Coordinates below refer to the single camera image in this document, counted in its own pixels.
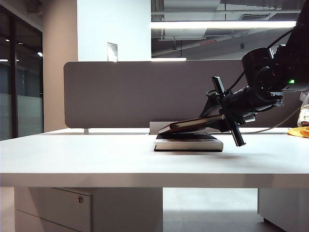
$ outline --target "desk leg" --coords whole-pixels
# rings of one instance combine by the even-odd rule
[[[260,188],[258,213],[287,232],[307,232],[309,189]]]
[[[100,188],[92,195],[94,232],[162,232],[162,188]]]

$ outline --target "book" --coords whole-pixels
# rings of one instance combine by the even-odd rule
[[[155,151],[216,151],[223,150],[223,143],[207,133],[158,134]]]
[[[174,122],[159,130],[159,134],[167,133],[184,133],[200,131],[207,128],[208,123],[225,119],[224,115],[213,115],[207,117],[199,117],[195,119]]]

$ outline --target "yellow object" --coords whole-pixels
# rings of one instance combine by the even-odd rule
[[[292,128],[292,129],[289,129],[287,134],[298,136],[298,137],[309,138],[309,127],[296,127],[296,128]]]

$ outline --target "gray desk divider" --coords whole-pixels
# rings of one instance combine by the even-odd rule
[[[198,117],[212,76],[225,88],[242,72],[240,60],[69,62],[64,67],[65,122],[70,128],[147,128],[150,121]],[[245,78],[235,91],[246,86]],[[260,113],[250,127],[275,125],[299,105],[287,93],[285,106]],[[283,126],[295,126],[297,115]]]

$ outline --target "drawer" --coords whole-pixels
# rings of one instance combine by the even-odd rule
[[[15,209],[81,232],[91,231],[91,197],[56,188],[14,189]]]
[[[67,227],[15,210],[15,232],[77,232]]]

